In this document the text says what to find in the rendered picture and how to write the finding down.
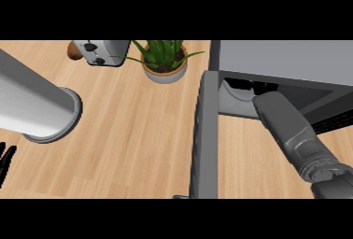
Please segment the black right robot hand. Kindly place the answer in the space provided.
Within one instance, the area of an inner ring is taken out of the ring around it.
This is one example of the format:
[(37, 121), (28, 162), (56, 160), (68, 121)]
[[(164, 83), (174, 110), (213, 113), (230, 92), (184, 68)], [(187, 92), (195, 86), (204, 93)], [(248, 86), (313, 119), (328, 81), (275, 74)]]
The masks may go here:
[(257, 95), (269, 91), (276, 91), (279, 85), (260, 81), (251, 81), (236, 78), (224, 78), (224, 88), (230, 94), (242, 101), (249, 101)]

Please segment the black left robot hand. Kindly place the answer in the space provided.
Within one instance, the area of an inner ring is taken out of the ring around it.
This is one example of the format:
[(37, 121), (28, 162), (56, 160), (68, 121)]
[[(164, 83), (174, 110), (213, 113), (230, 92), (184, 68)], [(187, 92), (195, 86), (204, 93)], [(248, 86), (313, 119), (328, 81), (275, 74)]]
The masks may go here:
[(10, 146), (6, 148), (6, 143), (0, 142), (0, 188), (4, 183), (4, 179), (7, 176), (7, 171), (10, 168), (10, 159), (16, 152), (16, 146)]

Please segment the dark grey microwave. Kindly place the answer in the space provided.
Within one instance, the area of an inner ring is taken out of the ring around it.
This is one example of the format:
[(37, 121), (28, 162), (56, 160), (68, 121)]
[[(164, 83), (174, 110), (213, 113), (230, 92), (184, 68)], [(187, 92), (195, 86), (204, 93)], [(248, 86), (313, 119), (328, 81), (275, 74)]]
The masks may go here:
[(214, 40), (211, 71), (218, 72), (223, 115), (254, 119), (252, 99), (224, 88), (224, 78), (279, 85), (317, 134), (353, 126), (353, 41)]

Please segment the dark grey microwave door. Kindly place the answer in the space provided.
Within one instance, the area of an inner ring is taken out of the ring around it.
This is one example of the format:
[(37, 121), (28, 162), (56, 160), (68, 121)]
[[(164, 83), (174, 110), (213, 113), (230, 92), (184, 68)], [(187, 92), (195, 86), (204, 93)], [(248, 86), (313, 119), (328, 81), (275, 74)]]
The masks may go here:
[(198, 88), (189, 193), (174, 199), (218, 197), (218, 72), (205, 71)]

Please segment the large pale grey cylinder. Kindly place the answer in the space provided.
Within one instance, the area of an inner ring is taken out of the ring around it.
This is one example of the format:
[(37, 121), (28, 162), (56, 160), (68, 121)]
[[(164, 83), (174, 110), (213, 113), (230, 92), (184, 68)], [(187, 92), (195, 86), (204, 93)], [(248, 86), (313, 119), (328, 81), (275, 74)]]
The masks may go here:
[(49, 144), (72, 131), (81, 113), (80, 95), (56, 87), (0, 49), (0, 128)]

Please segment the green potted plant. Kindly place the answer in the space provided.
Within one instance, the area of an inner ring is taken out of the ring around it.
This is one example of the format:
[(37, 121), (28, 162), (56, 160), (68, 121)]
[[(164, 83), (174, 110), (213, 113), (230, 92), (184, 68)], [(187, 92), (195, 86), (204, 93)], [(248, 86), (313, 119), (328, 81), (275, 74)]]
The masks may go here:
[(187, 69), (190, 57), (202, 54), (202, 51), (189, 53), (182, 40), (148, 40), (142, 46), (134, 40), (140, 58), (112, 55), (112, 58), (125, 59), (142, 64), (149, 80), (158, 84), (177, 82)]

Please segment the silver toaster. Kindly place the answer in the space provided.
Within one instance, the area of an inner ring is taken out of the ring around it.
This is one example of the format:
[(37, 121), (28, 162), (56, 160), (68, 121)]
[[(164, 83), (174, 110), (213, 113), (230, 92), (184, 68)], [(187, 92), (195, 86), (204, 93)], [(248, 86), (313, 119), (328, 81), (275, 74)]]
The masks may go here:
[(88, 65), (118, 67), (124, 64), (130, 40), (74, 40), (72, 43)]

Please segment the brown rounded object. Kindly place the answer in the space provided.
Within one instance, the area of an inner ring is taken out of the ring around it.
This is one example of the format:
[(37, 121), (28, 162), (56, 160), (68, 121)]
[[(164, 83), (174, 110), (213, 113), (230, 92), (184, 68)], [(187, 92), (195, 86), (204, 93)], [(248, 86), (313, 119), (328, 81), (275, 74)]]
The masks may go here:
[(68, 57), (74, 61), (77, 61), (83, 58), (81, 52), (80, 52), (74, 42), (71, 42), (69, 46), (68, 46)]

